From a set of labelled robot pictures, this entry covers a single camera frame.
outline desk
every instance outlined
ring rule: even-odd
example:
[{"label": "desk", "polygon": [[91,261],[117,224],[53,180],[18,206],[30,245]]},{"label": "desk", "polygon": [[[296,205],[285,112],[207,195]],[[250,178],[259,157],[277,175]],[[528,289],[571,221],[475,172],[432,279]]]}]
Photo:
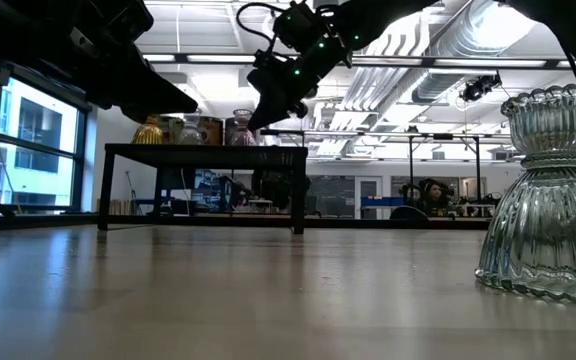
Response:
[{"label": "desk", "polygon": [[299,147],[266,146],[191,146],[106,144],[106,157],[99,205],[99,230],[108,230],[110,191],[115,157],[152,166],[157,169],[152,223],[157,224],[161,208],[162,170],[175,168],[237,169],[290,171],[292,182],[292,211],[287,226],[295,234],[304,232],[306,197],[306,157],[308,149]]}]

